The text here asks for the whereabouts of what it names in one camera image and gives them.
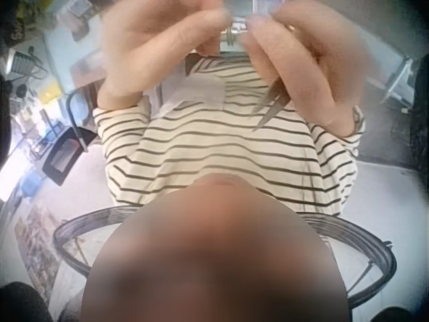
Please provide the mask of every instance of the hand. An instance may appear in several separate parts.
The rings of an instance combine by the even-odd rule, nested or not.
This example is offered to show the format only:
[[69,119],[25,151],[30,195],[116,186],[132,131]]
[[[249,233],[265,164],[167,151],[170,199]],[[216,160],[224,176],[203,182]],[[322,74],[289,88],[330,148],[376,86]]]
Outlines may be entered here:
[[218,54],[230,23],[223,0],[122,0],[103,18],[107,78],[99,105],[152,88],[193,49]]
[[298,114],[340,137],[355,130],[369,57],[353,27],[315,1],[292,1],[272,18],[253,17],[243,36],[257,72],[280,76]]

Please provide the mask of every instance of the yellow object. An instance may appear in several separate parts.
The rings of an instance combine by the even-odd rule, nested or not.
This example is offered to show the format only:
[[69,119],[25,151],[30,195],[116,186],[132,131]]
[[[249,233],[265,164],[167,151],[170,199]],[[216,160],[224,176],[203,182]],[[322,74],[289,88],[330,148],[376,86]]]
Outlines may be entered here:
[[62,91],[60,89],[60,85],[55,80],[49,86],[47,86],[46,88],[42,89],[39,92],[39,100],[40,102],[42,102],[43,105],[46,105],[53,99],[60,98],[61,95],[62,95]]

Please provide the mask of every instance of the sleeve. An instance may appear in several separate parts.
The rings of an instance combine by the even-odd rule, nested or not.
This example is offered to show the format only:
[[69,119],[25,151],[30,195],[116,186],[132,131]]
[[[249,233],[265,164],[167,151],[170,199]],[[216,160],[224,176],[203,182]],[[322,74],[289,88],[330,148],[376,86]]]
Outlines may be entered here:
[[103,143],[107,171],[118,160],[136,151],[150,121],[150,103],[143,96],[137,106],[116,111],[94,110],[95,124]]
[[358,107],[353,108],[355,132],[347,138],[338,138],[319,125],[310,124],[311,136],[318,156],[325,187],[341,199],[341,210],[357,177],[358,145],[365,130],[365,120]]

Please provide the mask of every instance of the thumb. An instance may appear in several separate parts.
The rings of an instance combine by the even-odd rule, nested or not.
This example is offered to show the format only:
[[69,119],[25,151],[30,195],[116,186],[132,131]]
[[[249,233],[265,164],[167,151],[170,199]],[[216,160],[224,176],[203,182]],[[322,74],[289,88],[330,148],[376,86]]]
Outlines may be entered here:
[[231,24],[224,9],[198,11],[130,53],[129,63],[145,88],[156,85],[193,49],[220,35]]

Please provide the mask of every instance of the person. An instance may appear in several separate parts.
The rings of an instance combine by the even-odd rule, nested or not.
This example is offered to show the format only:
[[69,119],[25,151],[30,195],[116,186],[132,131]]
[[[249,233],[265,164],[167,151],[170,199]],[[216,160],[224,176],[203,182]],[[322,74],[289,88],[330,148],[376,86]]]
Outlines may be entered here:
[[[112,196],[145,205],[206,175],[239,176],[298,214],[340,215],[364,129],[362,41],[339,13],[292,1],[271,17],[250,17],[246,56],[222,59],[220,36],[231,23],[222,5],[126,0],[104,16],[107,77],[94,117]],[[142,93],[193,49],[204,57],[157,114]],[[292,102],[252,132],[268,107],[252,110],[277,77]]]

